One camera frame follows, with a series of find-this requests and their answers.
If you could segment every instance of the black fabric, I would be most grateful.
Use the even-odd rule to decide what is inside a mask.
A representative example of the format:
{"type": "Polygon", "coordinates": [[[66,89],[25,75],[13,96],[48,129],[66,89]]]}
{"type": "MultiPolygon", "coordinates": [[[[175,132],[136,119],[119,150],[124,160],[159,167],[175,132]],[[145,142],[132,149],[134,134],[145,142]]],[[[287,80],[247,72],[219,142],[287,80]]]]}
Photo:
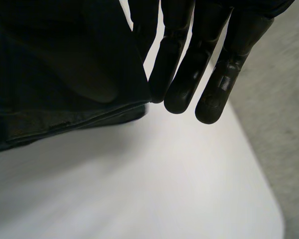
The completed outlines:
{"type": "MultiPolygon", "coordinates": [[[[105,104],[73,91],[55,69],[11,38],[6,31],[14,25],[0,18],[0,151],[74,129],[136,120],[145,114],[144,104],[150,101],[147,80],[119,2],[85,1],[80,14],[98,57],[111,69],[117,97],[105,104]]],[[[34,28],[28,35],[53,33],[52,28],[34,28]]],[[[71,33],[68,30],[62,32],[64,37],[71,33]]]]}

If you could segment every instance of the black finger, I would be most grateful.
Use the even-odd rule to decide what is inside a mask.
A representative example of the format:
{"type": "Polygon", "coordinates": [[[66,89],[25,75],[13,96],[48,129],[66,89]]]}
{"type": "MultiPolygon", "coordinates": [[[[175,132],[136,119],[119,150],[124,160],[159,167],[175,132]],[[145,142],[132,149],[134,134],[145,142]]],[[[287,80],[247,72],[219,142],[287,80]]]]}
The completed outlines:
{"type": "Polygon", "coordinates": [[[196,107],[199,121],[211,124],[220,118],[252,47],[273,21],[253,12],[233,10],[223,49],[196,107]]]}
{"type": "Polygon", "coordinates": [[[187,109],[230,12],[231,8],[213,1],[196,1],[192,39],[164,99],[169,112],[180,114],[187,109]]]}
{"type": "Polygon", "coordinates": [[[156,37],[159,0],[129,0],[133,34],[144,62],[156,37]]]}
{"type": "Polygon", "coordinates": [[[162,0],[165,32],[149,78],[152,102],[160,103],[174,77],[183,51],[194,0],[162,0]]]}

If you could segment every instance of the white surface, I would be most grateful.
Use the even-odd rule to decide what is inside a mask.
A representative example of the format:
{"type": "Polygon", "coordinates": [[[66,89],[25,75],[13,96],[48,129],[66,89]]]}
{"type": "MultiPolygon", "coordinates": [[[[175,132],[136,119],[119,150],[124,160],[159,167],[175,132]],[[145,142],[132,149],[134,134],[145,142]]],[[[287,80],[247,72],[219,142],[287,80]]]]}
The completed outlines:
{"type": "Polygon", "coordinates": [[[0,239],[282,239],[230,105],[216,124],[195,119],[210,73],[182,115],[151,105],[135,123],[0,153],[0,239]]]}

